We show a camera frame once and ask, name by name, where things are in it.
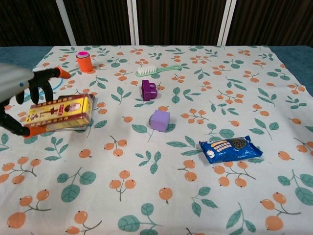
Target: blue snack package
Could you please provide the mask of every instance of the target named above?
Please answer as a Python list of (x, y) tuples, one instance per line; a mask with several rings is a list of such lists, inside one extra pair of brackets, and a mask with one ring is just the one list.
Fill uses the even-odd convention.
[(261, 157), (263, 154), (251, 143), (250, 136), (221, 141), (199, 141), (199, 144), (211, 164)]

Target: purple toy block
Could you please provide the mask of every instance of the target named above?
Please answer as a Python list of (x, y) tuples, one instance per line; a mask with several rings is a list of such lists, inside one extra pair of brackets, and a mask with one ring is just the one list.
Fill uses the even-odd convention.
[(161, 132), (166, 132), (167, 126), (170, 122), (170, 113), (160, 110), (155, 110), (151, 117), (151, 128)]
[(142, 80), (141, 91), (144, 101), (149, 101), (157, 97), (156, 85), (148, 80)]

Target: yellow box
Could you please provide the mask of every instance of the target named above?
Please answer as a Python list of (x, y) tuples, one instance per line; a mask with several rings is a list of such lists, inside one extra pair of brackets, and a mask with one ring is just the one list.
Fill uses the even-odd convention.
[(46, 131), (87, 125), (91, 119), (92, 99), (88, 94), (72, 95), (67, 98), (30, 107), (25, 126), (45, 126)]

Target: orange cup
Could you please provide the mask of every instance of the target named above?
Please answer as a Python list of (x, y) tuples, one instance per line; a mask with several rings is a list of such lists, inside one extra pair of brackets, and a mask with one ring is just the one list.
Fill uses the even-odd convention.
[(79, 64), (81, 72), (92, 71), (91, 58), (88, 52), (81, 51), (76, 55), (77, 62)]

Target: robotic hand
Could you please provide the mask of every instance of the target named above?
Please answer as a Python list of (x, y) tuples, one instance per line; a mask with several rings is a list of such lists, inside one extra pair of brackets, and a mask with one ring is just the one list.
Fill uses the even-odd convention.
[(19, 104), (24, 102), (24, 90), (29, 88), (31, 100), (38, 104), (39, 91), (42, 88), (46, 102), (53, 100), (53, 92), (49, 79), (60, 77), (68, 79), (70, 74), (60, 67), (32, 72), (15, 65), (0, 63), (0, 126), (13, 134), (29, 138), (45, 132), (44, 127), (23, 127), (9, 114), (5, 113), (4, 107), (9, 104), (10, 98), (15, 96)]

